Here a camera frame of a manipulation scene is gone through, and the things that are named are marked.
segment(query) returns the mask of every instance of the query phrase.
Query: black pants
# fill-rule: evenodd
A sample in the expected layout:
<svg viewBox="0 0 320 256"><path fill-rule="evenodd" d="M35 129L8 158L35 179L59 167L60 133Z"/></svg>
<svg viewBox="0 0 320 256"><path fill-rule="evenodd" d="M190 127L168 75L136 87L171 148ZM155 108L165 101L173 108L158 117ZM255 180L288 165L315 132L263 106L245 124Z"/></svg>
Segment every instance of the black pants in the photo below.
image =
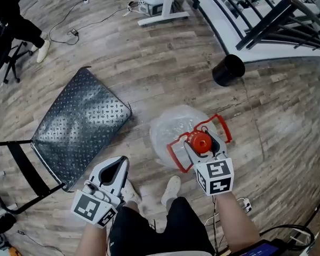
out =
<svg viewBox="0 0 320 256"><path fill-rule="evenodd" d="M31 42L39 49L43 46L45 41L40 37L42 31L20 15L19 4L0 7L0 22L8 23L9 29L14 33L14 38Z"/></svg>
<svg viewBox="0 0 320 256"><path fill-rule="evenodd" d="M173 201L163 233L150 228L147 219L136 211L121 208L110 232L111 256L175 251L205 251L214 255L204 225L185 198Z"/></svg>

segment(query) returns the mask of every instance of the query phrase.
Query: red handle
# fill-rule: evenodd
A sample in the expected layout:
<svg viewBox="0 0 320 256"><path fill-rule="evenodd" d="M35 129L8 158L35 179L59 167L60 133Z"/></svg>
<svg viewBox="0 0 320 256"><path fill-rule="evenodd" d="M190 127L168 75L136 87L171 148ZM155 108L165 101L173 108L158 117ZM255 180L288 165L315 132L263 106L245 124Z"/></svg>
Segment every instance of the red handle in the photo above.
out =
<svg viewBox="0 0 320 256"><path fill-rule="evenodd" d="M210 122L211 120L213 120L214 118L217 118L220 122L220 124L222 125L223 129L224 129L224 132L226 134L226 138L227 138L227 141L225 141L225 143L230 143L232 141L232 136L231 136L231 133L230 133L230 130L229 130L229 127L228 125L226 124L225 120L223 119L222 116L218 115L218 114L214 114L212 117L210 117L208 120L204 121L204 122L200 122L199 124L197 124L195 127L194 127L194 131L200 131L198 130L198 127L201 126L202 124L205 124L205 123L208 123Z"/></svg>
<svg viewBox="0 0 320 256"><path fill-rule="evenodd" d="M174 162L176 163L176 165L178 166L179 170L182 171L183 173L187 173L191 167L193 166L193 164L189 165L187 169L185 169L182 164L180 163L180 161L178 160L177 156L175 155L173 149L172 149L172 144L167 144L167 150L169 151L171 157L173 158Z"/></svg>
<svg viewBox="0 0 320 256"><path fill-rule="evenodd" d="M228 127L228 125L226 124L226 122L225 122L225 120L223 119L222 116L220 116L220 115L218 115L218 114L216 114L216 115L217 115L217 118L219 119L220 124L223 126L224 132L225 132L225 134L226 134L226 138L228 139L227 141L225 141L225 143L230 143L233 138L232 138L232 136L231 136L229 127Z"/></svg>

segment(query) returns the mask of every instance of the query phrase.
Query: electronic device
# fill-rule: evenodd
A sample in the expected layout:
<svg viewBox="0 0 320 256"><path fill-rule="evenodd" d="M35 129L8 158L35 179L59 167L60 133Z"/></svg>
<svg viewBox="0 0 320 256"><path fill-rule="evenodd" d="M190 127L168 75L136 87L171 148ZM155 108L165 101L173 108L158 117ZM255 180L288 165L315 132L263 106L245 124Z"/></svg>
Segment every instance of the electronic device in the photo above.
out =
<svg viewBox="0 0 320 256"><path fill-rule="evenodd" d="M164 0L139 0L139 12L147 16L156 16L162 13Z"/></svg>
<svg viewBox="0 0 320 256"><path fill-rule="evenodd" d="M261 240L245 249L232 253L230 256L278 256L286 250L286 244L282 240Z"/></svg>

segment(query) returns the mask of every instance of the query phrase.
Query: leg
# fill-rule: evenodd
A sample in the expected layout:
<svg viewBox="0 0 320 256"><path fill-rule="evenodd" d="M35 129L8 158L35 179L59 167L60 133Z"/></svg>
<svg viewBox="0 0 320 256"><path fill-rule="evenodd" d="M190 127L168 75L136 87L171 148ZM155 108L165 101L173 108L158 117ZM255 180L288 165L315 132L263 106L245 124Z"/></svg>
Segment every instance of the leg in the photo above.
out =
<svg viewBox="0 0 320 256"><path fill-rule="evenodd" d="M4 14L9 27L14 31L14 37L19 40L33 43L32 49L35 51L39 49L37 62L42 62L49 51L50 42L44 40L46 34L37 28L31 21L24 19L20 15L20 8L16 6L12 13Z"/></svg>
<svg viewBox="0 0 320 256"><path fill-rule="evenodd" d="M137 213L140 213L139 208L138 208L138 205L137 205L137 203L134 202L134 201L128 201L128 202L124 205L124 207L128 207L128 208L132 209L133 211L136 211Z"/></svg>
<svg viewBox="0 0 320 256"><path fill-rule="evenodd" d="M167 184L161 202L166 205L167 226L163 233L166 251L205 251L214 255L206 229L187 200L177 198L180 178L172 177Z"/></svg>
<svg viewBox="0 0 320 256"><path fill-rule="evenodd" d="M139 214L140 196L127 180L122 195L127 203L118 210L110 232L111 256L151 255L157 233L150 228L147 219Z"/></svg>
<svg viewBox="0 0 320 256"><path fill-rule="evenodd" d="M9 24L16 39L31 42L38 48L44 45L44 40L40 37L42 31L20 15L18 4L0 9L0 21Z"/></svg>

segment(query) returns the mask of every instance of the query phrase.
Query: white sneaker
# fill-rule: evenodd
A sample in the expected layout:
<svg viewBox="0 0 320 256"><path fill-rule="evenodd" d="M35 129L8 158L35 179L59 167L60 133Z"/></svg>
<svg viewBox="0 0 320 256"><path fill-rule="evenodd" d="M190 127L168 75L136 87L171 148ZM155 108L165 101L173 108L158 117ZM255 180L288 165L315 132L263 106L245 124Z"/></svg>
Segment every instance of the white sneaker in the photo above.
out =
<svg viewBox="0 0 320 256"><path fill-rule="evenodd" d="M45 40L46 38L47 38L47 33L42 32L42 33L41 33L41 39ZM35 52L37 49L38 49L38 48L37 48L35 45L33 45L33 46L31 47L31 51L32 51L32 52Z"/></svg>
<svg viewBox="0 0 320 256"><path fill-rule="evenodd" d="M134 190L133 185L130 183L128 179L126 180L124 188L121 189L121 194L123 196L123 200L125 200L126 202L134 201L138 205L141 203L140 195L137 194L137 192Z"/></svg>
<svg viewBox="0 0 320 256"><path fill-rule="evenodd" d="M165 193L161 198L161 204L166 206L168 199L177 198L178 197L177 194L180 190L180 186L181 186L180 177L177 175L172 176L169 182L167 183Z"/></svg>
<svg viewBox="0 0 320 256"><path fill-rule="evenodd" d="M37 57L38 63L42 62L45 59L47 52L49 51L50 44L50 41L45 40L44 45L39 49Z"/></svg>

